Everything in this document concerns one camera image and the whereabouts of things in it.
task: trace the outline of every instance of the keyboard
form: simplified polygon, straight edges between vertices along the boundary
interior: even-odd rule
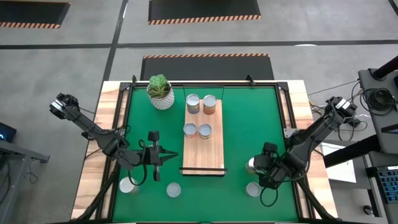
[[[386,203],[398,203],[398,169],[378,167],[377,174],[382,185],[382,197]]]

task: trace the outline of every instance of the gray concrete floor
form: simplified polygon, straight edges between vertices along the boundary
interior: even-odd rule
[[[122,0],[72,0],[59,30],[0,28],[0,45],[110,44]],[[398,39],[398,16],[387,0],[258,0],[260,21],[209,22],[148,26],[148,0],[129,1],[119,43],[224,42],[274,40]],[[180,47],[117,49],[110,80],[139,77],[144,55],[203,53],[269,53],[275,79],[305,80],[308,93],[357,79],[360,69],[379,67],[395,57],[398,45],[335,45],[316,47]],[[87,141],[72,123],[48,111],[60,92],[78,97],[94,110],[109,49],[0,50],[0,121],[15,127],[15,143],[45,154],[48,164],[33,163],[40,180],[28,176],[13,223],[49,223],[70,217]],[[322,105],[331,96],[349,98],[353,84],[310,95]],[[359,107],[359,114],[367,112]],[[371,120],[354,140],[374,134]],[[337,139],[332,133],[329,139]],[[367,219],[358,206],[363,191],[333,189],[340,218]]]

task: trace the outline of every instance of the black floor mat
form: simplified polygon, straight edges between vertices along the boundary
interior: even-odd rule
[[[261,19],[257,0],[151,0],[150,25]]]
[[[0,27],[58,29],[69,2],[0,1]]]
[[[274,80],[267,54],[148,55],[141,80],[163,74],[169,80]]]

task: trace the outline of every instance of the potted plant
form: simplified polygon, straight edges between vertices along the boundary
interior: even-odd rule
[[[162,74],[149,79],[147,93],[152,105],[159,110],[169,109],[174,103],[173,88]]]

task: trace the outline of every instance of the succulent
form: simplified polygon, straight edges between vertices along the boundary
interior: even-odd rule
[[[148,94],[151,98],[164,98],[169,94],[169,83],[164,75],[154,75],[149,79]]]

